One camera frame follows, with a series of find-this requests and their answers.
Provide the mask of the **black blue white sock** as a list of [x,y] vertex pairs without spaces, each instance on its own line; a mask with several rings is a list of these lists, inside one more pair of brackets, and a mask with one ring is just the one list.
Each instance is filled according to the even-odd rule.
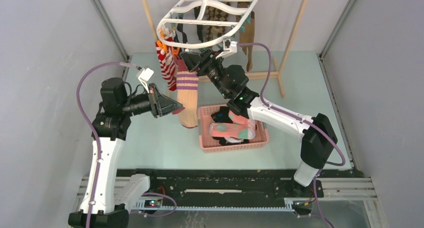
[[230,112],[230,109],[227,106],[220,106],[219,107],[219,111],[213,113],[211,115],[211,118],[212,118],[212,120],[215,123],[228,123],[228,124],[232,124],[233,121],[229,117],[229,112]]

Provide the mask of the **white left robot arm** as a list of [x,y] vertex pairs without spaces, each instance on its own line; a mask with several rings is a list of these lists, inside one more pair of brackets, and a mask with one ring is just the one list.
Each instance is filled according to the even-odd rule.
[[145,174],[131,176],[117,195],[115,181],[117,162],[124,147],[131,117],[151,113],[163,117],[182,109],[182,104],[162,94],[154,83],[146,92],[129,95],[122,78],[113,77],[102,82],[102,101],[95,119],[93,157],[88,184],[79,210],[69,214],[72,228],[126,228],[129,214],[140,196],[153,196],[158,182]]

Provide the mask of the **red white striped sock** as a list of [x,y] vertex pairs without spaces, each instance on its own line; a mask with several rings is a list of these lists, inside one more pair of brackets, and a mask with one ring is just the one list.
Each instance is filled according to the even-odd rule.
[[169,91],[177,89],[177,65],[174,60],[173,48],[157,40],[156,54],[159,61],[161,77],[165,80]]

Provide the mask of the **pink green patterned sock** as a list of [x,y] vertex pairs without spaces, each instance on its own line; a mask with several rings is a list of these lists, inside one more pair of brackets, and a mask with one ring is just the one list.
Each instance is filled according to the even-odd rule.
[[254,127],[256,125],[256,122],[251,118],[246,118],[242,115],[236,115],[233,111],[229,111],[228,117],[232,120],[233,123],[238,125],[246,125]]

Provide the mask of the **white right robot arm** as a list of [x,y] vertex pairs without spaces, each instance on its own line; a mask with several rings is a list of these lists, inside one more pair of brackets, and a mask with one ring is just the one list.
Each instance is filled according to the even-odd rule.
[[248,88],[249,78],[240,65],[223,66],[223,58],[211,49],[184,51],[179,57],[188,71],[211,81],[236,115],[271,125],[299,140],[300,164],[290,189],[297,197],[308,194],[314,178],[337,148],[338,139],[329,118],[322,113],[303,115],[266,100],[263,94]]

